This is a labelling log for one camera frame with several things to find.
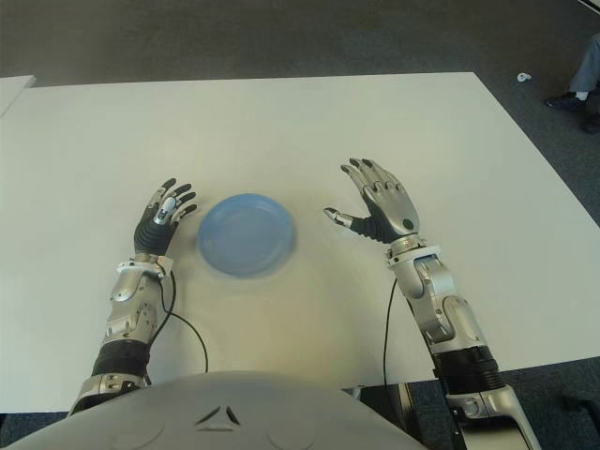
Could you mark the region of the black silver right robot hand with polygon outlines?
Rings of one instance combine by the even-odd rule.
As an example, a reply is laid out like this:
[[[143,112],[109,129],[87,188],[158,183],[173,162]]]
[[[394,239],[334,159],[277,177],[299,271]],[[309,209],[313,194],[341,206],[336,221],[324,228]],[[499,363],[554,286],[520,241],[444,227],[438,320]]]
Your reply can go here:
[[[392,173],[366,158],[350,158],[340,169],[355,184],[369,216],[354,217],[325,207],[323,212],[332,222],[383,244],[419,232],[419,216],[413,202]]]

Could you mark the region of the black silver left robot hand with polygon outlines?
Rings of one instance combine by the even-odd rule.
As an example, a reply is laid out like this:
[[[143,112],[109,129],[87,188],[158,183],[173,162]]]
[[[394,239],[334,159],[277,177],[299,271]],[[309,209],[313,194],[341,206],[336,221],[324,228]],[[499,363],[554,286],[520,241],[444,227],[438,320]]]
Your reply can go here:
[[[175,184],[175,178],[168,179],[144,207],[133,234],[136,254],[165,256],[182,219],[198,209],[192,185]]]

